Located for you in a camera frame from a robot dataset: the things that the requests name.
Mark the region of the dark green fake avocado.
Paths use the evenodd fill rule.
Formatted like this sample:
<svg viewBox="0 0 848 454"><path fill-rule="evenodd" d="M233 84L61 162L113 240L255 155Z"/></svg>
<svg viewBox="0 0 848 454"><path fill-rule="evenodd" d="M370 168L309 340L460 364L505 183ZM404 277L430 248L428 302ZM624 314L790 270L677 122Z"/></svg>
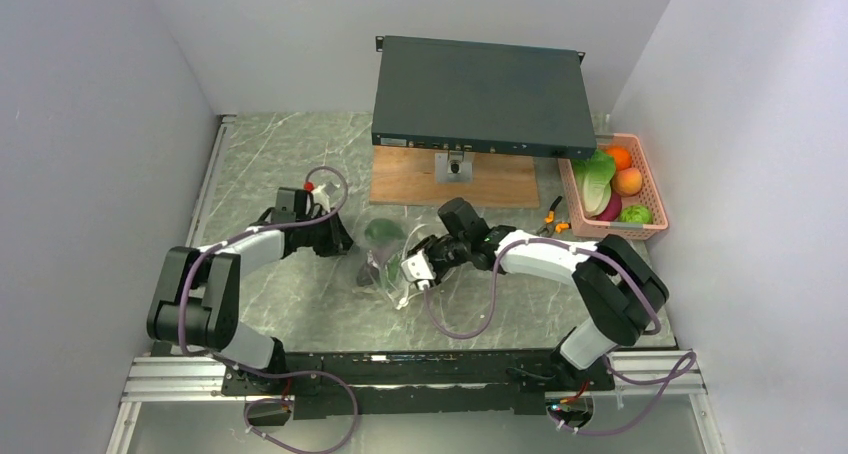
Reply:
<svg viewBox="0 0 848 454"><path fill-rule="evenodd" d="M388 218L372 219L365 227L364 236L372 246L384 246L407 239L403 227L398 222Z"/></svg>

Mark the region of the orange fake peach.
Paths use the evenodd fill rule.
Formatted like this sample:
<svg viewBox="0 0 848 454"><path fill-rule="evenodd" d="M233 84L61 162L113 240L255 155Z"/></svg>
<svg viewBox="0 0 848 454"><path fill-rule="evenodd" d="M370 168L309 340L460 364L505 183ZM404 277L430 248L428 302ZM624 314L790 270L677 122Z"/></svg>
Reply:
<svg viewBox="0 0 848 454"><path fill-rule="evenodd" d="M643 185L643 174L635 167L617 171L611 182L612 189L621 197L638 195Z"/></svg>

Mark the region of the green fake leafy vegetable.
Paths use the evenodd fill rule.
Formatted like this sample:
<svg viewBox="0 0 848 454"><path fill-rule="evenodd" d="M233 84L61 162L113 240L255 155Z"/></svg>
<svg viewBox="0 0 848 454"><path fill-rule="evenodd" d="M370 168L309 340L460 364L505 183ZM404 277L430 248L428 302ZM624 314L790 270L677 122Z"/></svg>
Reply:
<svg viewBox="0 0 848 454"><path fill-rule="evenodd" d="M601 214L608 206L616 173L614 159L603 150L596 150L586 160L573 160L572 171L577 192L587 217Z"/></svg>

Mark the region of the orange fake fruit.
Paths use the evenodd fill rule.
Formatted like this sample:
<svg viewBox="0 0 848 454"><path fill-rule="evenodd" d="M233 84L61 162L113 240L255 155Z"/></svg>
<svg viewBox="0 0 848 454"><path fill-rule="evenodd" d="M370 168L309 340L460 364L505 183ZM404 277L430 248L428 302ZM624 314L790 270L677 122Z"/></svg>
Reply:
<svg viewBox="0 0 848 454"><path fill-rule="evenodd" d="M630 152L621 146L609 146L604 152L613 159L617 172L630 169L633 166Z"/></svg>

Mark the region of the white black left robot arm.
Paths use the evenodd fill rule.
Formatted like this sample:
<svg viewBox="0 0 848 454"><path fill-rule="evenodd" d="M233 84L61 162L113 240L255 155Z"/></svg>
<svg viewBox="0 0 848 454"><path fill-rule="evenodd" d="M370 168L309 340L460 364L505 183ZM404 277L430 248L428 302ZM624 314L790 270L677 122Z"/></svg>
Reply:
<svg viewBox="0 0 848 454"><path fill-rule="evenodd" d="M288 376L283 344L241 321L240 285L303 248L319 257L347 254L353 240L331 205L337 189L311 182L281 187L274 205L243 233L208 246L170 249L147 315L148 336L231 362L248 372L261 393L279 391Z"/></svg>

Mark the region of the green fake lime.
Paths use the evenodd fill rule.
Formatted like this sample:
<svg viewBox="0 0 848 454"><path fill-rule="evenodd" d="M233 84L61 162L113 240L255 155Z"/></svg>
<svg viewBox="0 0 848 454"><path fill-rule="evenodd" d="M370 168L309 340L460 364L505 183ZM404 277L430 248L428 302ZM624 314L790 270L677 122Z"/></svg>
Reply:
<svg viewBox="0 0 848 454"><path fill-rule="evenodd" d="M652 224L654 215L651 209L642 204L634 204L621 210L618 222L630 224Z"/></svg>

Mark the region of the purple fake sweet potato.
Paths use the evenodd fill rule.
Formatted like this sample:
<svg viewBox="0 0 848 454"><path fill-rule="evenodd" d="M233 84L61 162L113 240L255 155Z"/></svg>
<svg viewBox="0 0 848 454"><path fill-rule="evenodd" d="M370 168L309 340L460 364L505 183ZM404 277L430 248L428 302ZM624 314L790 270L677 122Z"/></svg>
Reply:
<svg viewBox="0 0 848 454"><path fill-rule="evenodd" d="M598 221L612 222L615 221L623 209L621 196L615 192L611 192L611 196L606 208L598 214L595 219Z"/></svg>

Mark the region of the polka dot zip top bag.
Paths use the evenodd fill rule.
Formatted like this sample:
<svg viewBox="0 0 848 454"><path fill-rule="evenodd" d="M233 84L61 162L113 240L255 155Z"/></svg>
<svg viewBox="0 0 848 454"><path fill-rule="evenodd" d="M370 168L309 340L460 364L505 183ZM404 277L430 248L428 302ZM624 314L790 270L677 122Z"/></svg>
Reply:
<svg viewBox="0 0 848 454"><path fill-rule="evenodd" d="M382 296L395 310L408 306L410 300L420 294L403 277L400 263L404 255L420 241L430 235L445 234L444 228L435 222L416 219L393 219L407 234L406 240L395 241L384 246L372 246L365 239L364 231L358 243L362 263L357 270L354 291L361 294Z"/></svg>

